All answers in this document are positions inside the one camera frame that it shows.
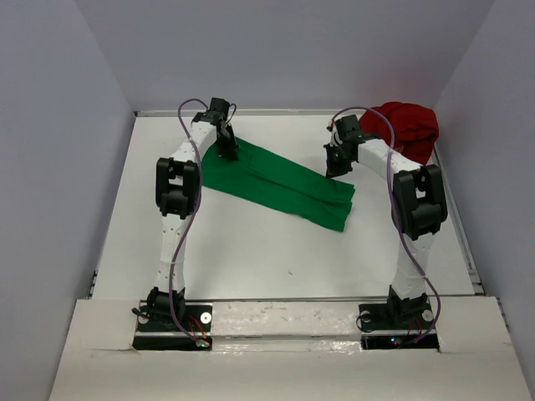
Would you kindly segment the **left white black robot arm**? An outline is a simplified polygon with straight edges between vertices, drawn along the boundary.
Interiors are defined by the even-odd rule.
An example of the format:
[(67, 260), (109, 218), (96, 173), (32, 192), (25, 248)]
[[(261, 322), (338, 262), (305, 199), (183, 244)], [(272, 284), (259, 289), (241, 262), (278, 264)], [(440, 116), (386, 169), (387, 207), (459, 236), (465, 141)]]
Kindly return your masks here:
[(155, 284), (145, 304), (133, 312), (145, 320), (156, 321), (165, 329), (176, 330), (194, 340), (195, 333), (183, 326), (186, 318), (184, 260), (186, 238), (201, 205), (203, 185), (202, 158), (211, 146), (217, 156), (237, 159), (238, 144), (231, 124), (237, 106), (225, 99), (213, 98), (185, 124), (181, 103), (177, 117), (186, 139), (155, 167), (155, 203), (161, 215), (162, 243)]

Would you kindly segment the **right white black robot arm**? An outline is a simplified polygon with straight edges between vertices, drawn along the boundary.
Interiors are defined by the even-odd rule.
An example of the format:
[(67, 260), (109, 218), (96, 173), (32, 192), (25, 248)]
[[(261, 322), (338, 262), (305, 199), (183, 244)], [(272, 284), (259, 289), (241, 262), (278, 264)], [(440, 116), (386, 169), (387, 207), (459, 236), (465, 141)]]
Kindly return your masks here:
[(430, 288), (426, 266), (435, 235), (448, 215), (440, 167), (404, 157), (378, 135), (365, 133), (355, 115), (333, 120), (328, 130), (326, 176), (345, 175), (359, 163), (383, 178), (400, 238), (388, 297), (382, 303), (360, 305), (359, 329), (366, 333), (430, 329), (436, 314), (426, 294)]

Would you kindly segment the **green t shirt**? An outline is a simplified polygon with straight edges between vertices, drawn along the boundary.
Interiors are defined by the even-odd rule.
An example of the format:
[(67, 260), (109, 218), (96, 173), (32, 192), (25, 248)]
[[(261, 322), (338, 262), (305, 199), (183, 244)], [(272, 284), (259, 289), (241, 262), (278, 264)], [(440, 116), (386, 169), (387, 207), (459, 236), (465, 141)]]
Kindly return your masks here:
[(353, 185), (330, 180), (309, 168), (245, 140), (237, 159), (212, 145), (202, 158), (203, 185), (275, 211), (342, 232), (352, 210)]

